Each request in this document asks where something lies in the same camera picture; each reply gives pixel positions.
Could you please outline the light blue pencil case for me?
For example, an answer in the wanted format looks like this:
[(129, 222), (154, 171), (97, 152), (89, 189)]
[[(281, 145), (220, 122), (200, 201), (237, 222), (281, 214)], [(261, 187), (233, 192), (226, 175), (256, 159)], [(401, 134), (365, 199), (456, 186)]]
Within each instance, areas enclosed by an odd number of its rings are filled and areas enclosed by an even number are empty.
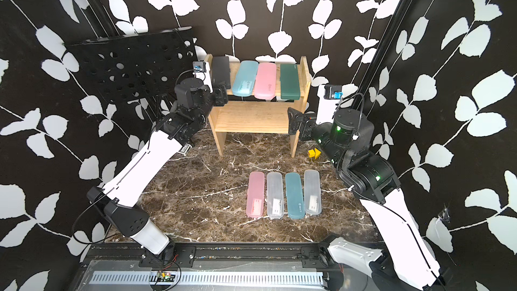
[(232, 85), (234, 96), (248, 97), (253, 93), (258, 67), (257, 61), (243, 61), (240, 64)]

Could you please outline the black pencil case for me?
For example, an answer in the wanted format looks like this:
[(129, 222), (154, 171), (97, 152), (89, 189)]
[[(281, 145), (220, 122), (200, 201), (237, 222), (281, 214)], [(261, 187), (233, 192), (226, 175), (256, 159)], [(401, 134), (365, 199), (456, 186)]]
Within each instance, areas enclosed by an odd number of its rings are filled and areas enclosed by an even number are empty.
[(211, 77), (216, 86), (223, 86), (226, 90), (231, 88), (230, 60), (229, 57), (213, 57), (211, 64)]

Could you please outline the clear frosted pencil case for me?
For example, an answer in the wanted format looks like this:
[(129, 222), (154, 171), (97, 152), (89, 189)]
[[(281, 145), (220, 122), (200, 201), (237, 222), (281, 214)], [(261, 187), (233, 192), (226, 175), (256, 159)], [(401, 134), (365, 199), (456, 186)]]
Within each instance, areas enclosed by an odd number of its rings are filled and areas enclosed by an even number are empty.
[(306, 213), (315, 216), (322, 212), (320, 174), (315, 170), (304, 172), (304, 205)]

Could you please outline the teal pencil case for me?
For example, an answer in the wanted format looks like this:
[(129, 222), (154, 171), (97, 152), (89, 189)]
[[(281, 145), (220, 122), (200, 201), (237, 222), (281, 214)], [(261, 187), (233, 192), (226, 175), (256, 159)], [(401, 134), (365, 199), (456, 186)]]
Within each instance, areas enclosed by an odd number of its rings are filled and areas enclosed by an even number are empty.
[(304, 194), (298, 173), (289, 172), (285, 175), (285, 195), (288, 216), (293, 220), (303, 219), (305, 217)]

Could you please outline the pink pencil case shelf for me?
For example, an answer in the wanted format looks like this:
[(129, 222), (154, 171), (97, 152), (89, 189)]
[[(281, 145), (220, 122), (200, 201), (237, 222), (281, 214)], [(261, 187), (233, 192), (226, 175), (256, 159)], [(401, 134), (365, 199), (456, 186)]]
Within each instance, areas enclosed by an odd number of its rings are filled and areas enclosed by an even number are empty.
[(254, 97), (271, 100), (275, 97), (277, 67), (274, 63), (259, 63), (254, 83)]
[(246, 215), (249, 218), (260, 218), (263, 215), (265, 199), (265, 174), (263, 172), (251, 172), (246, 200)]

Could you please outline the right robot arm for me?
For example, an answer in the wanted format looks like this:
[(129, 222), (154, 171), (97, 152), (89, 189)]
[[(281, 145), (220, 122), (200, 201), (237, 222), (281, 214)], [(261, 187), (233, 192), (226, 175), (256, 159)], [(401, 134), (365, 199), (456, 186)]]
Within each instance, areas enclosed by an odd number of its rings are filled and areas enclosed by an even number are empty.
[(368, 211), (385, 246), (373, 249), (335, 237), (325, 249), (336, 264), (366, 275), (379, 290), (444, 288), (440, 264), (407, 208), (393, 166), (371, 151), (374, 125), (360, 110), (338, 109), (333, 121), (317, 124), (314, 113), (288, 109), (289, 133), (314, 141), (337, 177)]

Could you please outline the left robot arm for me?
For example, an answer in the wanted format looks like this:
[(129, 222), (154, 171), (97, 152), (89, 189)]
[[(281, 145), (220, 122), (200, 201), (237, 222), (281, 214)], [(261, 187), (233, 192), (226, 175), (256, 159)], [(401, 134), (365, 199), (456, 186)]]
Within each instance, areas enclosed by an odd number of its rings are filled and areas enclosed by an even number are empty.
[(90, 207), (124, 237), (132, 238), (154, 255), (162, 253), (170, 240), (137, 202), (167, 161), (190, 148), (192, 137), (204, 128), (212, 109), (228, 103), (224, 84), (208, 86), (198, 78), (183, 80), (174, 91), (176, 109), (156, 123), (144, 147), (104, 187), (93, 187), (87, 194)]

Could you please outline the wooden two-tier shelf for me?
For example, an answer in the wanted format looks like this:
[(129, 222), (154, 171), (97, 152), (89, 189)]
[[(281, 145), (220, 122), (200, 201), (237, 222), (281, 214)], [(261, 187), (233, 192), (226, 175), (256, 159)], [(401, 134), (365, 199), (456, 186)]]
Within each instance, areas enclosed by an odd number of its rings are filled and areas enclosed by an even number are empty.
[(216, 106), (212, 109), (208, 120), (220, 156), (223, 156), (228, 133), (288, 133), (288, 109), (305, 112), (311, 89), (312, 77), (307, 57), (302, 56), (297, 67), (300, 85), (298, 100), (293, 102), (229, 101), (225, 106)]

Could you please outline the dark green pencil case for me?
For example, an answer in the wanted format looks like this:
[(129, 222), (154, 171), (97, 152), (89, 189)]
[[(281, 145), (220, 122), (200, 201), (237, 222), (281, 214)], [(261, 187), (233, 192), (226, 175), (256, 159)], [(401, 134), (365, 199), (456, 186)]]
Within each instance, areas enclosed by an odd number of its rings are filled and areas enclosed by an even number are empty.
[(296, 64), (280, 65), (281, 99), (296, 101), (300, 98), (300, 82)]

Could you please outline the pink pencil case top shelf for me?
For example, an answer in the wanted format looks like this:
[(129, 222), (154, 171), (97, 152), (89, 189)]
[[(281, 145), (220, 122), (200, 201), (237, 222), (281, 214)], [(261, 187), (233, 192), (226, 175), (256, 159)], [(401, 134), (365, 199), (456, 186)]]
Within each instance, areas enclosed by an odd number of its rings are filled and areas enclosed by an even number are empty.
[(274, 63), (259, 63), (254, 83), (254, 97), (271, 100), (275, 97), (277, 67)]

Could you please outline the yellow small block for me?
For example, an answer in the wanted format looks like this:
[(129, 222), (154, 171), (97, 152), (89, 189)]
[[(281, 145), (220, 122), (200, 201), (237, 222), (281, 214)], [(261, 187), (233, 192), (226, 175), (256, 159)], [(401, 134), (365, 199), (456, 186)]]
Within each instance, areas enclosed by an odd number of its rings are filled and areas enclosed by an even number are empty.
[(317, 148), (314, 148), (314, 149), (311, 149), (308, 151), (309, 159), (313, 159), (313, 160), (318, 160), (319, 157), (321, 156), (321, 154), (322, 154), (322, 152)]

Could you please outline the black music stand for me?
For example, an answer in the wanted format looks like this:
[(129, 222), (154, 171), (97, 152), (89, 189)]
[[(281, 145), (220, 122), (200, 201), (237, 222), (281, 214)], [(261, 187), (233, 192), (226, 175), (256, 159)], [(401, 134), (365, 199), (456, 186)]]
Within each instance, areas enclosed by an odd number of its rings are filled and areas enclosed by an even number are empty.
[(197, 60), (194, 37), (187, 26), (65, 44), (87, 93), (83, 111), (142, 134), (160, 116), (158, 99), (172, 99), (178, 77)]

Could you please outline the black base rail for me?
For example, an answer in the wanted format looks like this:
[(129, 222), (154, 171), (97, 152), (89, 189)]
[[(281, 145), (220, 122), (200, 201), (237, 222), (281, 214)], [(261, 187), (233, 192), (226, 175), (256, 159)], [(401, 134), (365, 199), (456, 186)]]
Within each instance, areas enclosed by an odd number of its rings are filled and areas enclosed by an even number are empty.
[(178, 242), (155, 255), (134, 243), (87, 253), (70, 290), (408, 290), (381, 249), (328, 243)]

